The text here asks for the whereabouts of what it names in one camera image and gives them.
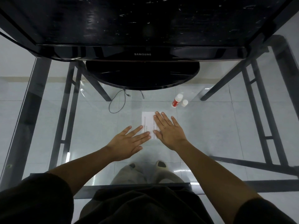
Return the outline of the black flat screen television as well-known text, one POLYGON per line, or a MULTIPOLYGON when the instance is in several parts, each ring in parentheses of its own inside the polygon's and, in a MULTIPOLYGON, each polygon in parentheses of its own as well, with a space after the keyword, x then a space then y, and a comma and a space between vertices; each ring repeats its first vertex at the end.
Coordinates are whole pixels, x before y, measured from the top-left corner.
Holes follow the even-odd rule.
POLYGON ((63 62, 228 61, 298 11, 299 0, 0 0, 0 28, 63 62))

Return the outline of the person's left forearm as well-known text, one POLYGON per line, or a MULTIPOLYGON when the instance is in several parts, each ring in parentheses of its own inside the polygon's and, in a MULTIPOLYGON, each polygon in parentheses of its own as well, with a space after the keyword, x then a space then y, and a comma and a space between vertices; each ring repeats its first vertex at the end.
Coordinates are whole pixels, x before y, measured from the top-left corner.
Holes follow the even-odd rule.
POLYGON ((116 147, 107 145, 96 152, 55 167, 47 173, 64 180, 74 196, 88 180, 111 162, 116 161, 117 158, 118 150, 116 147))

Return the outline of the dark metal table frame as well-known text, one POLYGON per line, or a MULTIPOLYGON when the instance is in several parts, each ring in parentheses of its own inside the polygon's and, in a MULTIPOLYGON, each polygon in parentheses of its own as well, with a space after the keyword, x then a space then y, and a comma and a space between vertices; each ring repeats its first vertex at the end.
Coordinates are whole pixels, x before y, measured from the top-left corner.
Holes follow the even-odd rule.
POLYGON ((195 147, 259 192, 299 191, 299 11, 253 58, 200 64, 182 85, 126 95, 94 88, 74 62, 0 70, 0 191, 100 149, 154 111, 173 115, 195 147), (179 93, 189 103, 173 108, 179 93))

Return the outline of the white printed paper sheet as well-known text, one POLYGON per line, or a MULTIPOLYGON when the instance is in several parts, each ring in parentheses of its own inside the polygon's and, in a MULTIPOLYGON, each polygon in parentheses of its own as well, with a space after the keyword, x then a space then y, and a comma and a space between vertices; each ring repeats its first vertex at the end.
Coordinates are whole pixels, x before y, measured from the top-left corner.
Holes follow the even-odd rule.
POLYGON ((150 137, 152 140, 158 139, 154 134, 154 131, 159 131, 160 129, 157 126, 154 120, 155 112, 142 112, 141 115, 141 124, 143 126, 141 133, 150 132, 150 137))

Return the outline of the dark shirt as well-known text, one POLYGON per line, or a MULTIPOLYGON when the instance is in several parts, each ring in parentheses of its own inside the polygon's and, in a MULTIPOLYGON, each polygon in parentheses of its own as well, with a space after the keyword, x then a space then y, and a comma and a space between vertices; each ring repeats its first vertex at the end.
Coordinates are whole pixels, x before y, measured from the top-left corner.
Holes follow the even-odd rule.
MULTIPOLYGON (((95 205, 74 224, 214 224, 200 198, 186 188, 163 186, 98 191, 95 205)), ((70 224, 69 185, 50 173, 34 174, 0 192, 0 224, 70 224)), ((262 198, 246 202, 233 224, 296 224, 262 198)))

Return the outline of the person's right hand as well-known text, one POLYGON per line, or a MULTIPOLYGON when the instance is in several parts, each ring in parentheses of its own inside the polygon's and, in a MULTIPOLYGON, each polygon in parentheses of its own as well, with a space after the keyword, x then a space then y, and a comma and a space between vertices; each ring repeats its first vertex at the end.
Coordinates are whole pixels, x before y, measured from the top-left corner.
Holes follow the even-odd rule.
POLYGON ((162 132, 163 139, 164 139, 161 140, 161 142, 170 150, 174 150, 176 152, 182 150, 184 147, 189 146, 190 143, 187 140, 183 129, 181 128, 181 131, 176 131, 175 129, 172 128, 173 122, 171 118, 168 118, 164 112, 161 112, 160 114, 167 122, 167 127, 160 128, 160 131, 162 132))

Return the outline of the black oval television stand base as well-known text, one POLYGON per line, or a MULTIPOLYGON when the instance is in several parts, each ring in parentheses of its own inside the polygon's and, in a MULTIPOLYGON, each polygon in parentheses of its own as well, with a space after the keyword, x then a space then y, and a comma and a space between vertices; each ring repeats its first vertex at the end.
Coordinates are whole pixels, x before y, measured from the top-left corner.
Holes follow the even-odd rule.
POLYGON ((100 83, 126 90, 160 90, 184 84, 200 71, 199 62, 86 61, 100 83))

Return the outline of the person's left hand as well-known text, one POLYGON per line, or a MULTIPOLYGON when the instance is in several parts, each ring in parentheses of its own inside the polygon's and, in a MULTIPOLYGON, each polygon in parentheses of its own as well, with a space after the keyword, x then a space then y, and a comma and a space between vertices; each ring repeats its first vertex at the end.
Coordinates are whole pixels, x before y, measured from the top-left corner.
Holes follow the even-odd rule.
POLYGON ((107 144, 106 148, 108 150, 109 157, 111 161, 122 161, 131 157, 131 149, 137 146, 141 146, 143 143, 148 140, 136 140, 135 137, 137 133, 142 130, 143 126, 138 126, 135 129, 131 129, 131 138, 121 137, 121 132, 113 137, 113 139, 107 144))

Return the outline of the person's right forearm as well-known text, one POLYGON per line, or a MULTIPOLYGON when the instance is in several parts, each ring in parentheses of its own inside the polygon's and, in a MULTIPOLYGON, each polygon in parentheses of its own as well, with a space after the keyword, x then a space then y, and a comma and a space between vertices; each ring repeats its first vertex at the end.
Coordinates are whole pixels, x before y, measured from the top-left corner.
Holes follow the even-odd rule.
POLYGON ((205 195, 224 222, 232 223, 247 201, 261 196, 218 162, 195 148, 186 139, 169 148, 178 153, 189 167, 205 195))

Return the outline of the beige trousers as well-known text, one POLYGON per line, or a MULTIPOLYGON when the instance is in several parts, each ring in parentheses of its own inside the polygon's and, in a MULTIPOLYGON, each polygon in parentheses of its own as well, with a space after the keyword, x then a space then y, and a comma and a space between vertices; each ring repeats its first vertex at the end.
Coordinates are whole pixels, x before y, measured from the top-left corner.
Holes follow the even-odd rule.
POLYGON ((126 165, 113 178, 110 185, 168 183, 184 183, 184 181, 176 174, 171 172, 168 167, 167 169, 154 167, 152 179, 148 181, 143 169, 140 166, 136 165, 136 168, 131 169, 129 165, 126 165))

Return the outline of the red and white glue stick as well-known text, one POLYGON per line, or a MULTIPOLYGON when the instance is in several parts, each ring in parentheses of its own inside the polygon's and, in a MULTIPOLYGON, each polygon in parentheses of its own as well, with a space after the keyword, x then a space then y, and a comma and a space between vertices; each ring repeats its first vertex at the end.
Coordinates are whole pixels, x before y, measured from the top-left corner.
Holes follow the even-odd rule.
POLYGON ((176 95, 176 97, 175 97, 174 101, 172 102, 171 106, 173 108, 176 108, 178 106, 178 104, 182 101, 182 99, 183 99, 183 94, 179 93, 178 95, 176 95))

